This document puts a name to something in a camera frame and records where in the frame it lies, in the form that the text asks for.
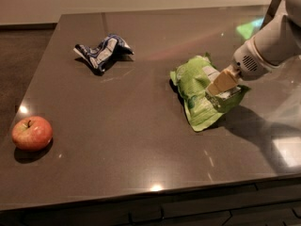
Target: table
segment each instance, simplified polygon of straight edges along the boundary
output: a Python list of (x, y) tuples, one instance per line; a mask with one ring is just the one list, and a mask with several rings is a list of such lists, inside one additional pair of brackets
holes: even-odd
[[(195, 133), (169, 72), (211, 53), (222, 70), (258, 31), (267, 7), (191, 8), (62, 15), (12, 125), (40, 115), (46, 151), (0, 146), (0, 210), (109, 200), (145, 193), (275, 179), (300, 172), (300, 61), (264, 78), (216, 127)], [(103, 76), (72, 50), (108, 33), (135, 51)]]

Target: green snack bag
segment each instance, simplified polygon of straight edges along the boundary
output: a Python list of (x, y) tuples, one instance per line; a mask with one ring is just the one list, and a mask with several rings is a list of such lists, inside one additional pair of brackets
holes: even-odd
[(237, 86), (211, 96), (206, 92), (208, 85), (219, 75), (208, 56), (195, 56), (170, 72), (174, 86), (184, 100), (187, 119), (196, 132), (215, 123), (243, 100), (249, 87)]

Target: apple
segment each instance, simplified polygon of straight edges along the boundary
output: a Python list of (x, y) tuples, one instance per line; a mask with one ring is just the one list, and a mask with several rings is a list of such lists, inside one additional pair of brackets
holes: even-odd
[(50, 143), (53, 137), (53, 128), (43, 117), (31, 116), (14, 125), (11, 137), (17, 148), (36, 152)]

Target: crumpled chip bag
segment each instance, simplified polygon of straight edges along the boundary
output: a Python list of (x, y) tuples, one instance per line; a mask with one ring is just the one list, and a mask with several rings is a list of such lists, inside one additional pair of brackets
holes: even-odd
[(186, 117), (196, 132), (213, 125), (240, 104), (250, 90), (247, 86), (238, 85), (215, 96), (210, 95), (206, 88), (219, 74), (209, 56), (194, 56), (170, 72), (173, 85), (178, 87), (183, 98)]

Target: floor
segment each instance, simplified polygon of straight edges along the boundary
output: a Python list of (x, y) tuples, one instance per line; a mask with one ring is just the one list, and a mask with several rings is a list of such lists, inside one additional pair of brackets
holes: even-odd
[(37, 69), (53, 29), (0, 28), (0, 143)]

